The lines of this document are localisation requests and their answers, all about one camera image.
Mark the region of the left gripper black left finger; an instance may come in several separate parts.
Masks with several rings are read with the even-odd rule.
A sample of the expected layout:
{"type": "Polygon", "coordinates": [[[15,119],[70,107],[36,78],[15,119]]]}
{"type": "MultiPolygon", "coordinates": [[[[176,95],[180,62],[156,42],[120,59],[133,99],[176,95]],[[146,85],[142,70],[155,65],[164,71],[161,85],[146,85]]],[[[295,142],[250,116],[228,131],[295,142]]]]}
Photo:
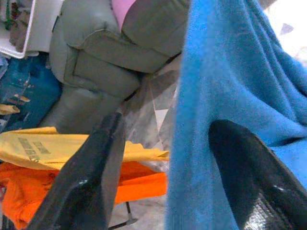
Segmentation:
{"type": "Polygon", "coordinates": [[[119,112],[106,116],[65,163],[30,221],[29,230],[106,230],[125,148],[119,112]]]}

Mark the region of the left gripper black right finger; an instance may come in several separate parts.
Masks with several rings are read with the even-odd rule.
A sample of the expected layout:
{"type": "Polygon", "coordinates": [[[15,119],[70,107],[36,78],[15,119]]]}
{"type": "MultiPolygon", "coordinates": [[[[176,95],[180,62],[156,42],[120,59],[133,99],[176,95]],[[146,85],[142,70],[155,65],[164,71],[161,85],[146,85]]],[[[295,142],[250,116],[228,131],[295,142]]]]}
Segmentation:
{"type": "Polygon", "coordinates": [[[239,229],[306,229],[306,189],[255,134],[216,120],[208,138],[239,229]]]}

